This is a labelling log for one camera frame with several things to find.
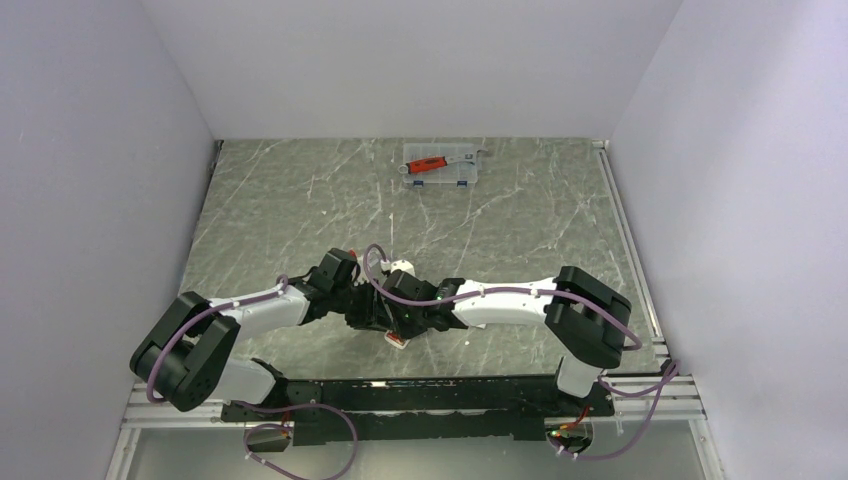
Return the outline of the white remote control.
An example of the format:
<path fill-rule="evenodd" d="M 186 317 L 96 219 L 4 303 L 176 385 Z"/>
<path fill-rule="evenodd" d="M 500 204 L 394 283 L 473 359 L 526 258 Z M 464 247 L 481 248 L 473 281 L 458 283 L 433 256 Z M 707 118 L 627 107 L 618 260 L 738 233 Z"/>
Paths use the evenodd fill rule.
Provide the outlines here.
<path fill-rule="evenodd" d="M 406 348 L 406 346 L 407 346 L 407 345 L 408 345 L 408 343 L 409 343 L 409 341 L 408 341 L 408 340 L 403 339 L 402 337 L 400 337 L 399 335 L 397 335 L 397 334 L 396 334 L 396 333 L 394 333 L 394 332 L 386 332 L 386 333 L 384 334 L 384 339 L 385 339 L 385 340 L 386 340 L 386 341 L 387 341 L 390 345 L 392 345 L 393 347 L 395 347 L 395 348 L 397 348 L 397 349 L 401 349 L 401 350 L 405 349 L 405 348 Z"/>

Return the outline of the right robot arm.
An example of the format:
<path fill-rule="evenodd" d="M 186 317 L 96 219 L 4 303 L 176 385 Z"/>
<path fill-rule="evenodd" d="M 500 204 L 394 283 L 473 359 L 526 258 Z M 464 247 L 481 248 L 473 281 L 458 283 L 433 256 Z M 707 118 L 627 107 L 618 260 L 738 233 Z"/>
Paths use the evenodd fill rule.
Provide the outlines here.
<path fill-rule="evenodd" d="M 574 415 L 585 407 L 597 378 L 620 366 L 641 341 L 629 327 L 629 300 L 586 271 L 565 266 L 559 274 L 525 283 L 483 283 L 448 278 L 434 286 L 406 271 L 372 279 L 393 330 L 409 338 L 420 330 L 488 325 L 544 327 L 563 345 L 551 401 Z"/>

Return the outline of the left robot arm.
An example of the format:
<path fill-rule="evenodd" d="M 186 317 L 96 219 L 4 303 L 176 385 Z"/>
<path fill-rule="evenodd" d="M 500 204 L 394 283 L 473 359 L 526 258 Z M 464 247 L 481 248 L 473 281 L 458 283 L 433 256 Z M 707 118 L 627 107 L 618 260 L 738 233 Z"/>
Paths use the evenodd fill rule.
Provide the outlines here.
<path fill-rule="evenodd" d="M 284 375 L 262 360 L 233 358 L 243 341 L 307 325 L 330 313 L 353 311 L 366 291 L 365 261 L 353 252 L 329 250 L 306 274 L 281 275 L 259 292 L 207 299 L 180 294 L 130 359 L 131 371 L 146 383 L 151 404 L 168 403 L 181 412 L 209 399 L 245 402 L 264 420 L 287 406 Z"/>

